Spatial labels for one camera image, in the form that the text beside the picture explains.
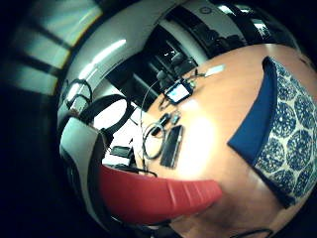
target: table surface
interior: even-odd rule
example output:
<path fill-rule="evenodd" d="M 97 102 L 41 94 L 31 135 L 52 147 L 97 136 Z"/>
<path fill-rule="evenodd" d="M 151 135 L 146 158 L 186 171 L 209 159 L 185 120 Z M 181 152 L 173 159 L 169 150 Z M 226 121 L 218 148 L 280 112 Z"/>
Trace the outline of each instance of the table surface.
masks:
<path fill-rule="evenodd" d="M 228 238 L 261 227 L 276 232 L 288 223 L 308 197 L 283 209 L 260 177 L 227 145 L 258 95 L 264 77 L 262 60 L 266 56 L 281 62 L 317 99 L 317 74 L 309 66 L 310 60 L 285 46 L 244 47 L 198 67 L 198 72 L 206 72 L 212 66 L 225 65 L 219 73 L 198 77 L 193 95 L 177 105 L 181 113 L 178 124 L 184 126 L 184 133 L 176 168 L 162 167 L 159 159 L 148 161 L 150 171 L 161 178 L 214 179 L 223 189 L 223 197 L 207 210 L 171 222 L 170 226 L 183 237 Z M 144 113 L 144 127 L 158 121 L 164 112 L 176 109 L 168 106 L 160 111 L 161 99 L 162 95 Z M 134 137 L 139 167 L 142 166 L 141 135 L 140 130 Z M 152 151 L 159 143 L 159 139 L 149 138 L 147 145 Z"/>

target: white object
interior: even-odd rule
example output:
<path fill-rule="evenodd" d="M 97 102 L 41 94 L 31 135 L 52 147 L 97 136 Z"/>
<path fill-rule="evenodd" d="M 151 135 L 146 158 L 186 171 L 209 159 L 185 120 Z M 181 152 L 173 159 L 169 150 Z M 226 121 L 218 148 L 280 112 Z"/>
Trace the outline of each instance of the white object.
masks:
<path fill-rule="evenodd" d="M 217 65 L 217 66 L 213 66 L 213 67 L 210 67 L 206 73 L 205 73 L 205 77 L 206 76 L 209 76 L 211 74 L 215 74 L 215 73 L 218 73 L 218 72 L 221 72 L 223 71 L 225 68 L 225 65 L 224 64 L 220 64 L 220 65 Z"/>

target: blue patterned cushion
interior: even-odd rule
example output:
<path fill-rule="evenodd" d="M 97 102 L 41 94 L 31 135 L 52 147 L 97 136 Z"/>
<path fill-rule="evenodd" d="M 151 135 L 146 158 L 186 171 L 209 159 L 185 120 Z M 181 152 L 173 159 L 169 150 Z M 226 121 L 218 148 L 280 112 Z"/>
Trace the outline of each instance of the blue patterned cushion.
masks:
<path fill-rule="evenodd" d="M 228 145 L 288 207 L 317 180 L 317 104 L 275 59 L 263 68 L 259 95 Z"/>

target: smartphone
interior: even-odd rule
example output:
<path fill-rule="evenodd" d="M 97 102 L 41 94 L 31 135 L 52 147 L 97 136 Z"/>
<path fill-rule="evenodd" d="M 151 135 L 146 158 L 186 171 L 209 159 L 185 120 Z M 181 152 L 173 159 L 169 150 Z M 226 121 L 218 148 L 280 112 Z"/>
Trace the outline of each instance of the smartphone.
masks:
<path fill-rule="evenodd" d="M 186 99 L 192 94 L 193 90 L 189 83 L 185 81 L 177 81 L 172 87 L 170 87 L 165 96 L 168 98 L 171 104 L 176 105 L 182 100 Z"/>
<path fill-rule="evenodd" d="M 165 167 L 174 168 L 182 139 L 183 126 L 177 125 L 170 129 L 165 145 L 162 149 L 160 164 Z"/>

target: black device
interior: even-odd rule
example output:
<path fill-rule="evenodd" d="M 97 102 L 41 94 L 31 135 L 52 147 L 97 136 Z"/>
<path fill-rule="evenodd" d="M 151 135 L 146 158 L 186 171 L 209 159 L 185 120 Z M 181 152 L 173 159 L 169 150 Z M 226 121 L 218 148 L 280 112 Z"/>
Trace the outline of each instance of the black device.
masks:
<path fill-rule="evenodd" d="M 185 80 L 178 80 L 166 92 L 165 96 L 171 104 L 176 105 L 187 97 L 191 96 L 193 92 L 192 87 Z"/>
<path fill-rule="evenodd" d="M 158 120 L 158 124 L 162 125 L 164 127 L 167 122 L 170 120 L 170 114 L 164 113 Z M 159 132 L 159 127 L 154 127 L 153 131 L 151 132 L 151 135 L 156 136 Z"/>
<path fill-rule="evenodd" d="M 160 164 L 165 167 L 174 168 L 179 145 L 182 139 L 183 126 L 178 125 L 170 129 L 165 145 L 161 153 Z"/>

